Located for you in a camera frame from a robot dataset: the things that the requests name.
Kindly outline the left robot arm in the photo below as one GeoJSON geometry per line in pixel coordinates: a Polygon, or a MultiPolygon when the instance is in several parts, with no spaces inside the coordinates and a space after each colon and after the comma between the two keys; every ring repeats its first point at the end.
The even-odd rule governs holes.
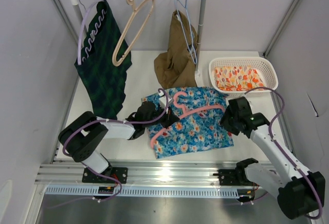
{"type": "Polygon", "coordinates": [[[99,182],[105,183],[112,176],[118,176],[118,173],[97,151],[104,138],[134,140],[150,126],[159,124],[168,128],[177,121],[179,117],[170,107],[144,101],[136,112],[123,121],[98,118],[91,111],[86,111],[60,132],[58,140],[63,145],[65,154],[74,162],[87,167],[87,172],[92,173],[99,182]]]}

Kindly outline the pink plastic hanger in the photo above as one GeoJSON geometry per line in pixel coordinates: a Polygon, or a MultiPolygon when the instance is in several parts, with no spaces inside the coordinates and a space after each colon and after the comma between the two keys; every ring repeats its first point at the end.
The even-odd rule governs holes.
{"type": "MultiPolygon", "coordinates": [[[[211,110],[211,109],[220,109],[223,112],[225,111],[224,107],[222,105],[219,105],[219,104],[217,104],[217,105],[207,105],[207,106],[202,106],[202,107],[199,107],[199,108],[196,108],[196,109],[187,110],[187,108],[184,104],[179,104],[177,102],[177,100],[180,96],[186,97],[187,93],[185,93],[183,91],[179,91],[173,97],[174,106],[182,110],[182,115],[179,116],[180,119],[183,119],[183,118],[185,118],[187,116],[190,116],[194,113],[198,113],[198,112],[206,111],[206,110],[211,110]]],[[[157,140],[157,138],[159,136],[161,136],[163,134],[163,132],[166,132],[167,130],[168,130],[167,128],[162,128],[157,134],[155,134],[155,136],[150,141],[151,148],[154,148],[155,141],[157,140]]]]}

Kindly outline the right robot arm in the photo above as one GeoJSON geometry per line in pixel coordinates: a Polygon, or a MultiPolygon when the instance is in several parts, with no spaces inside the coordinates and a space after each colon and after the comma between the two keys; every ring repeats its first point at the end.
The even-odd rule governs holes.
{"type": "Polygon", "coordinates": [[[289,219],[300,216],[315,219],[322,216],[325,198],[325,178],[320,172],[312,172],[285,146],[274,132],[272,122],[262,113],[253,113],[245,97],[229,100],[220,125],[228,132],[244,134],[267,156],[275,171],[264,168],[253,158],[240,161],[235,180],[242,185],[253,182],[267,191],[289,219]]]}

